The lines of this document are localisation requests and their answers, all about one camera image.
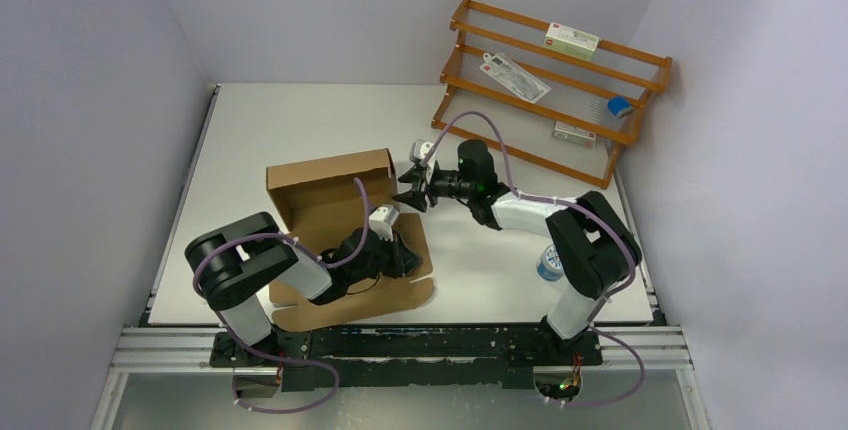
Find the brown cardboard box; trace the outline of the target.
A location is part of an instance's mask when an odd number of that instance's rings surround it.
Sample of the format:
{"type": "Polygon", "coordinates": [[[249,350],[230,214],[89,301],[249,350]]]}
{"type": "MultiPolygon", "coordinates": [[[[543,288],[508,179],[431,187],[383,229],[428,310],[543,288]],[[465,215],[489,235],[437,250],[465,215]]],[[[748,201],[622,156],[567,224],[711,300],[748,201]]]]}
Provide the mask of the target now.
{"type": "MultiPolygon", "coordinates": [[[[369,204],[377,208],[392,201],[396,172],[388,149],[374,149],[332,157],[270,166],[266,190],[290,236],[314,254],[337,248],[348,239],[350,250],[360,241],[365,219],[355,185],[362,181],[369,204]]],[[[421,263],[402,278],[366,278],[338,300],[315,305],[294,288],[273,282],[270,300],[277,308],[273,322],[283,330],[304,332],[416,309],[435,290],[432,260],[421,218],[402,213],[393,225],[402,241],[421,263]]]]}

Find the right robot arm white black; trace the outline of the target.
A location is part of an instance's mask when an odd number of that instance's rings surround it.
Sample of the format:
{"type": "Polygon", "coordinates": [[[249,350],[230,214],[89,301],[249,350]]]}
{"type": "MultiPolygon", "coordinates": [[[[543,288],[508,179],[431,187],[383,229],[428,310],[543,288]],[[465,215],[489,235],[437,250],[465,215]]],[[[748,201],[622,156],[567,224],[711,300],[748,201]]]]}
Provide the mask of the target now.
{"type": "Polygon", "coordinates": [[[608,200],[590,191],[553,201],[510,189],[498,179],[494,159],[481,140],[457,148],[458,167],[442,169],[429,160],[434,143],[415,141],[412,166],[399,177],[409,190],[395,201],[419,212],[448,198],[465,206],[480,225],[550,238],[568,282],[557,304],[543,318],[542,356],[562,364],[578,349],[577,337],[589,326],[613,286],[631,277],[641,251],[608,200]]]}

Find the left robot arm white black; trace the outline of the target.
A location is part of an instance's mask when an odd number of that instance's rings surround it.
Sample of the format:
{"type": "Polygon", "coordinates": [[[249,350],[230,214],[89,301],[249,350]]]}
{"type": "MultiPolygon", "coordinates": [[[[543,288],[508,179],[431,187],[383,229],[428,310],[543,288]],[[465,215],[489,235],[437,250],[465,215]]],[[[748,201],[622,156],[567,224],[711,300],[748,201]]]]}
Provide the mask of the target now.
{"type": "Polygon", "coordinates": [[[338,228],[284,234],[261,211],[195,238],[184,256],[193,290],[254,366],[293,357],[278,342],[284,331],[414,309],[434,290],[420,218],[388,205],[348,236],[338,228]]]}

